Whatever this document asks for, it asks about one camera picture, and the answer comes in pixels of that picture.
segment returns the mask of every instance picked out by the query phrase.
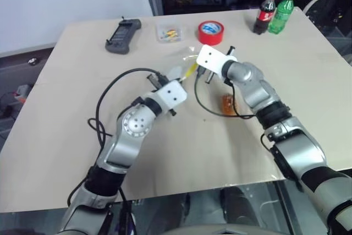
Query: red bottle label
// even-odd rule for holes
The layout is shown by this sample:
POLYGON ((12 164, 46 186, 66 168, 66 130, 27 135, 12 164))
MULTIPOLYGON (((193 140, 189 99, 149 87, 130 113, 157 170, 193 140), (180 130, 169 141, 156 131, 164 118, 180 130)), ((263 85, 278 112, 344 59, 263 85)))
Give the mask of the red bottle label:
POLYGON ((270 21, 273 18, 273 16, 274 16, 274 11, 265 12, 265 11, 259 10, 258 19, 262 21, 270 21))

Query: white wall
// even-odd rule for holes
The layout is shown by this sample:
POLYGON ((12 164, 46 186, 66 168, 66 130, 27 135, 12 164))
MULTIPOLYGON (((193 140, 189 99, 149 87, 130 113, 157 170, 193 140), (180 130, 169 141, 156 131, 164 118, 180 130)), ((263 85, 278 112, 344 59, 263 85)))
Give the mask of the white wall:
POLYGON ((0 57, 55 43, 74 21, 150 16, 148 0, 0 0, 0 57))

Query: small plastic box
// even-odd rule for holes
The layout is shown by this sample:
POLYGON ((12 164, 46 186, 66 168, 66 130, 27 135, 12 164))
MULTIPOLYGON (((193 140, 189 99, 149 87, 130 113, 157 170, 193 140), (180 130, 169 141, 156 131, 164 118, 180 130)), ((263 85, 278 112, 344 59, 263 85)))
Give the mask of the small plastic box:
POLYGON ((169 43, 183 39, 182 29, 176 22, 160 22, 156 25, 156 34, 159 42, 169 43))

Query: coca-cola bottle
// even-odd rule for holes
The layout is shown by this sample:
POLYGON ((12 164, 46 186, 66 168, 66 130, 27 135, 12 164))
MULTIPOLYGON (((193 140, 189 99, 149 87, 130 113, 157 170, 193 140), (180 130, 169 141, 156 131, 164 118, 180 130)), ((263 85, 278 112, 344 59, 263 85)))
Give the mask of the coca-cola bottle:
POLYGON ((275 0, 265 0, 260 5, 258 17, 254 24, 254 33, 262 34, 268 29, 269 22, 274 16, 275 7, 275 0))

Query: red tape roll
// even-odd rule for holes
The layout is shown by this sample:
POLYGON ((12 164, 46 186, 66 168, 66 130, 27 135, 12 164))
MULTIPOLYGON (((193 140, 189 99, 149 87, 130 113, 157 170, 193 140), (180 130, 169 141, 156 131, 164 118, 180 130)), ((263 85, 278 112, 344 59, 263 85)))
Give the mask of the red tape roll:
POLYGON ((198 26, 198 40, 202 44, 216 45, 222 41, 224 26, 217 21, 204 21, 198 26))

